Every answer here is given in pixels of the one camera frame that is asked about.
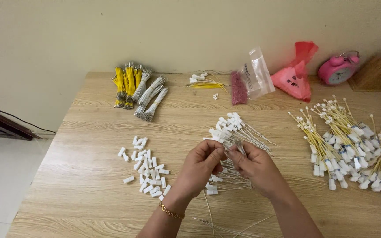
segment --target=hand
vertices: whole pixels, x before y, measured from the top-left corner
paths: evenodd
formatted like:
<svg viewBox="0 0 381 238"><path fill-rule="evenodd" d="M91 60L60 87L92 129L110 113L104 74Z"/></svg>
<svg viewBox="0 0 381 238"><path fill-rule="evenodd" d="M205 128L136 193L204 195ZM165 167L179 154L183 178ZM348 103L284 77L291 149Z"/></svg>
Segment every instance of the hand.
<svg viewBox="0 0 381 238"><path fill-rule="evenodd" d="M214 140L204 140L186 156L172 190L189 199L197 197L207 184L211 174L223 171L220 160L225 160L224 147Z"/></svg>
<svg viewBox="0 0 381 238"><path fill-rule="evenodd" d="M289 189L288 183L266 151L246 141L242 142L247 156L244 156L234 145L230 148L229 157L239 173L249 178L252 185L263 196L272 199L283 190Z"/></svg>

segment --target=woman's left hand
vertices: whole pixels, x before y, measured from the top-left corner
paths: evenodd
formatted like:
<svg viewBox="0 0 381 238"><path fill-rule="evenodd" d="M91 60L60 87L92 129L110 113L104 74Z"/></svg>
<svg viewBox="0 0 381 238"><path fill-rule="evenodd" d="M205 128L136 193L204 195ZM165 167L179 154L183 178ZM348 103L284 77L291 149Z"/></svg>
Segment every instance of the woman's left hand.
<svg viewBox="0 0 381 238"><path fill-rule="evenodd" d="M172 189L188 199L197 197L211 174L223 171L220 160L225 160L224 147L215 140L204 140L186 156L183 168Z"/></svg>

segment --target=beige wall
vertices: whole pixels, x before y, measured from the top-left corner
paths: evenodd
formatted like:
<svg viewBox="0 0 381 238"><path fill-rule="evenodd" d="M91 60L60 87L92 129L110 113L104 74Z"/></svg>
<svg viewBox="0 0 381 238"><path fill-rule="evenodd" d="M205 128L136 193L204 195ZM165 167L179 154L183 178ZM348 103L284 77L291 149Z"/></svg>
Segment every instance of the beige wall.
<svg viewBox="0 0 381 238"><path fill-rule="evenodd" d="M88 71L227 72L259 45L275 73L295 41L320 47L312 74L335 53L381 53L381 0L0 1L0 109L56 130Z"/></svg>

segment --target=white tile floor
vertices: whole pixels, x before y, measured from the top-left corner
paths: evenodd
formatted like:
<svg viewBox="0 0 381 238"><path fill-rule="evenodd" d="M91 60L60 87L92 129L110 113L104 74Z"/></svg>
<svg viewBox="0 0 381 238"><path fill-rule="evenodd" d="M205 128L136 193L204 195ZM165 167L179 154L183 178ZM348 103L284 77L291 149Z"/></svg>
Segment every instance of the white tile floor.
<svg viewBox="0 0 381 238"><path fill-rule="evenodd" d="M0 238L8 232L51 142L0 138Z"/></svg>

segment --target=plastic bag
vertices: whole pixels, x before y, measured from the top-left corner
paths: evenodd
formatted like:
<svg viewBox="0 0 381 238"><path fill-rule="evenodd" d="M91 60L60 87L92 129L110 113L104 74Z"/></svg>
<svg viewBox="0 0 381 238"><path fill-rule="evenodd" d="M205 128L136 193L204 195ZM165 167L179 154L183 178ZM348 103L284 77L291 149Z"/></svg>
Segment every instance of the plastic bag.
<svg viewBox="0 0 381 238"><path fill-rule="evenodd" d="M288 67L281 69L272 75L271 80L273 81L273 84L296 99L310 102L311 89L305 65L310 62L317 50L318 46L312 41L296 42L295 59Z"/></svg>
<svg viewBox="0 0 381 238"><path fill-rule="evenodd" d="M230 75L232 105L275 91L260 47L249 52L249 59L251 63L245 63L240 71L233 71Z"/></svg>

